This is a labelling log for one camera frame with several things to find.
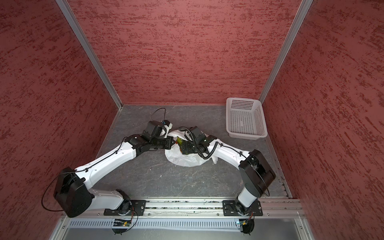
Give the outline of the green fruit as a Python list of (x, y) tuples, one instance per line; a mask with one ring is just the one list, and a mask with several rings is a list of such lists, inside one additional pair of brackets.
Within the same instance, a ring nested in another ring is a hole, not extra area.
[(175, 142), (178, 144), (178, 146), (179, 146), (180, 148), (182, 147), (184, 141), (185, 141), (185, 140), (183, 140), (183, 139), (180, 138), (180, 137), (177, 137), (177, 139), (175, 140)]

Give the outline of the white plastic bag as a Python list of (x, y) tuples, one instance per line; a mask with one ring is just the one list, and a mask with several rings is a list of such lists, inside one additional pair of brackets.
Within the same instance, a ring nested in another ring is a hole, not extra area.
[(212, 160), (214, 164), (218, 162), (218, 157), (212, 156), (208, 160), (204, 160), (198, 154), (183, 155), (178, 144), (174, 144), (170, 150), (165, 150), (167, 160), (181, 167), (197, 167)]

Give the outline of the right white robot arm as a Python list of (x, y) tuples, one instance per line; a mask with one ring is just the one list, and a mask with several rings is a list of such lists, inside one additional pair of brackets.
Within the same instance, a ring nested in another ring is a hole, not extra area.
[(229, 213), (230, 205), (239, 216), (261, 215), (256, 202), (264, 194), (271, 195), (269, 186), (276, 174), (260, 151), (236, 149), (214, 136), (187, 140), (177, 138), (176, 142), (183, 155), (198, 154), (204, 160), (216, 157), (239, 170), (244, 188), (234, 201), (224, 204), (224, 214)]

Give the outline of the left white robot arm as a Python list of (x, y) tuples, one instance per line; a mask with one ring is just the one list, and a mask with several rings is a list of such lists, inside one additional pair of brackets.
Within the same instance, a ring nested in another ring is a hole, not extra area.
[(63, 169), (57, 178), (53, 196), (70, 218), (89, 210), (107, 210), (116, 215), (133, 213), (130, 197), (122, 190), (102, 191), (94, 185), (119, 166), (145, 152), (169, 150), (175, 144), (173, 137), (146, 140), (140, 135), (123, 138), (110, 152), (76, 169)]

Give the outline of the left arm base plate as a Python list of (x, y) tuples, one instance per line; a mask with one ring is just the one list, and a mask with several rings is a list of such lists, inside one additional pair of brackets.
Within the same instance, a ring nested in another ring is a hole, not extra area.
[(116, 209), (105, 209), (104, 216), (142, 216), (146, 208), (147, 201), (145, 200), (124, 200), (123, 203)]

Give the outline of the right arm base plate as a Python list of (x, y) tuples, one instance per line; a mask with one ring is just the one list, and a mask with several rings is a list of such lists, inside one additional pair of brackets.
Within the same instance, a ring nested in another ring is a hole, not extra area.
[(259, 200), (255, 200), (249, 207), (243, 206), (238, 200), (224, 200), (223, 213), (224, 216), (250, 217), (263, 216), (263, 210)]

